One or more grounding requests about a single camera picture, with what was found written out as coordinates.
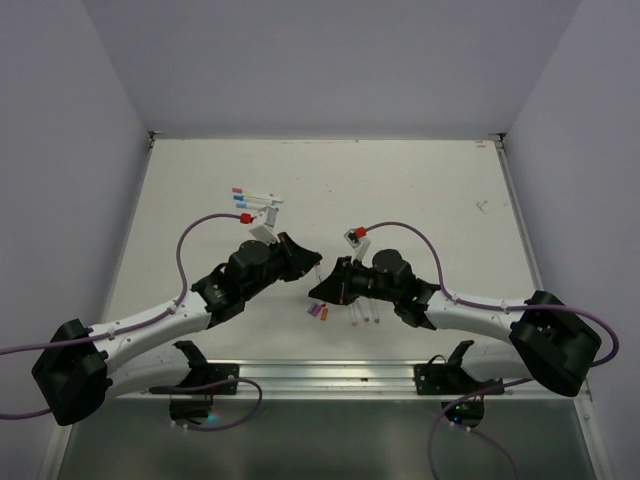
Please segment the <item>orange white pen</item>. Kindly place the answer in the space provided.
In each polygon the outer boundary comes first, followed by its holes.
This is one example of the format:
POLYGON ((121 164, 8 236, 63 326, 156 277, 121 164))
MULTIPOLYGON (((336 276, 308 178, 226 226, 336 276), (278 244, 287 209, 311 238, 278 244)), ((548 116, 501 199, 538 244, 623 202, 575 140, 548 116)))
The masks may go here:
POLYGON ((349 316, 350 316, 351 326, 353 327, 358 326, 358 316, 357 316, 356 307, 354 303, 349 305, 349 316))

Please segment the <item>light blue capped pen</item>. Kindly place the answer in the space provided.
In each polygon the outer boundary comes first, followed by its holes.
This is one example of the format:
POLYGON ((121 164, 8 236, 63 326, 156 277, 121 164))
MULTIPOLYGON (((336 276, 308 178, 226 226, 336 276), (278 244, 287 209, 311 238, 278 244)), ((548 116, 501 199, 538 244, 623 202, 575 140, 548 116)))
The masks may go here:
POLYGON ((276 212, 280 211, 280 208, 277 205, 266 205, 266 204, 251 203, 251 202, 237 202, 235 204, 235 207, 237 209, 250 210, 250 211, 260 211, 267 208, 272 209, 276 212))

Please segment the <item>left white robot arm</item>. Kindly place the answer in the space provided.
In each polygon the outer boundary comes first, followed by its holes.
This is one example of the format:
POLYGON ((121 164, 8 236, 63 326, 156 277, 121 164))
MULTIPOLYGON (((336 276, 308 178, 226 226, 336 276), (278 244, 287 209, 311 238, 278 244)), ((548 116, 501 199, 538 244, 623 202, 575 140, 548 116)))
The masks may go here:
POLYGON ((60 426, 136 391, 209 394, 225 379, 214 374, 188 335, 240 315, 266 288, 303 278, 321 259, 285 232, 270 242, 245 241, 173 300, 110 323, 64 323, 36 360, 32 376, 60 426))

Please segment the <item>blue capped white pen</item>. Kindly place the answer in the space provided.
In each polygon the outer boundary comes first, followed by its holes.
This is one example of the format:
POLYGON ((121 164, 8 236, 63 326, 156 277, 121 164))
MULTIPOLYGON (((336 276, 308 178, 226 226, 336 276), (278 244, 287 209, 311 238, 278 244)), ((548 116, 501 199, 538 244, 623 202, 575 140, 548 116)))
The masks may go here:
POLYGON ((239 203, 252 203, 252 204, 261 204, 261 205, 280 205, 283 203, 283 200, 280 198, 274 197, 253 197, 253 196, 245 196, 245 195, 234 195, 233 200, 239 203))

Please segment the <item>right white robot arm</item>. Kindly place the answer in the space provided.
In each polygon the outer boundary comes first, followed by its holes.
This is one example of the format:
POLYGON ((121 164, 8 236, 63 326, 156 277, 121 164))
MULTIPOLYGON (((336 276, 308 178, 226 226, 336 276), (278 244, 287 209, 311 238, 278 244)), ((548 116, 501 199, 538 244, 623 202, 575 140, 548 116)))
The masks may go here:
POLYGON ((481 342, 460 343, 447 361, 447 384, 461 393, 493 380, 530 379, 574 397, 602 344, 589 325, 547 292, 529 299, 464 300, 417 277, 393 249, 377 252, 369 267, 349 256, 338 258, 309 296, 342 306, 360 297, 388 302, 413 328, 481 336, 481 342))

